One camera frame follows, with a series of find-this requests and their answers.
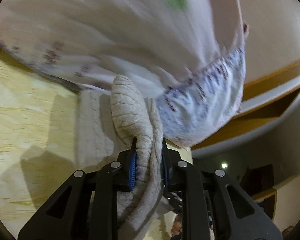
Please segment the green spot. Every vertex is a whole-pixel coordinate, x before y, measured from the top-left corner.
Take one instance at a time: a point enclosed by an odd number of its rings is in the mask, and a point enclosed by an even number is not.
[[[185,10],[187,2],[186,0],[168,0],[168,5],[174,10]]]

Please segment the yellow surface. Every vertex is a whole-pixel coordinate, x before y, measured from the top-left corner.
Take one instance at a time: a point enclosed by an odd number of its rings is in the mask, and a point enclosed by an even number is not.
[[[77,104],[76,94],[0,52],[0,219],[15,237],[75,171]],[[169,239],[173,218],[155,220],[145,239]]]

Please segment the yellow bed sheet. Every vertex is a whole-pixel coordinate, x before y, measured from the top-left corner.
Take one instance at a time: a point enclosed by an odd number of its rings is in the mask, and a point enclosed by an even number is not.
[[[77,105],[75,93],[0,50],[0,219],[14,237],[76,170]],[[173,218],[155,220],[145,239],[169,239]]]

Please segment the round metal pin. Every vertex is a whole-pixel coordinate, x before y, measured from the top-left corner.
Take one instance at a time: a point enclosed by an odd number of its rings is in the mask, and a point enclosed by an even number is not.
[[[188,163],[185,162],[185,161],[179,161],[178,166],[181,167],[181,168],[185,168],[186,166],[188,166]]]
[[[75,171],[73,174],[76,178],[80,178],[83,176],[83,171]]]
[[[113,167],[113,168],[119,168],[120,165],[121,165],[121,163],[119,163],[119,162],[113,162],[113,163],[111,163],[111,167]]]
[[[215,174],[219,177],[223,177],[226,173],[223,170],[216,170]]]

